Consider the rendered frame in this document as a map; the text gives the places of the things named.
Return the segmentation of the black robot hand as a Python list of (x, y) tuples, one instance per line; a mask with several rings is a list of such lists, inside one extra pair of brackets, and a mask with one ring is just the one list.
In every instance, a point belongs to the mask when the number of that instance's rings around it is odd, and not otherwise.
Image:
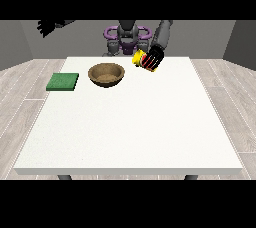
[(56, 28), (62, 28), (65, 25), (64, 20), (40, 20), (37, 29), (43, 37), (52, 33)]
[(142, 60), (142, 66), (144, 68), (155, 70), (159, 66), (163, 58), (163, 49), (158, 45), (154, 45), (150, 48), (149, 52), (146, 54), (146, 57)]

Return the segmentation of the yellow cup with melon print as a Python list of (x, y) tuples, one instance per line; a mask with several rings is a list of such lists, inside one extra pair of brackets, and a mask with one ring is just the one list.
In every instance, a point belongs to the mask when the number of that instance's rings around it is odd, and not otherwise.
[(132, 63), (136, 67), (142, 67), (148, 71), (155, 72), (157, 70), (157, 67), (151, 68), (149, 66), (145, 66), (142, 64), (143, 60), (147, 57), (147, 53), (144, 52), (143, 50), (139, 49), (135, 52), (133, 58), (132, 58)]

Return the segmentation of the brown wooden bowl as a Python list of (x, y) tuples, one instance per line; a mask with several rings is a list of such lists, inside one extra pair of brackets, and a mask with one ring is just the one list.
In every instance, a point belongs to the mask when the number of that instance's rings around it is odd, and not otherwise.
[(89, 79), (97, 86), (109, 88), (117, 85), (124, 77), (124, 68), (116, 63), (99, 63), (88, 70)]

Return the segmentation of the green square pad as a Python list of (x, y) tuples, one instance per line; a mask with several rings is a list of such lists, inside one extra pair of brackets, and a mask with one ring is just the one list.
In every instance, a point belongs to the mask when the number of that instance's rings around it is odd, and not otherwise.
[(75, 89), (78, 73), (54, 73), (47, 86), (47, 91), (73, 91)]

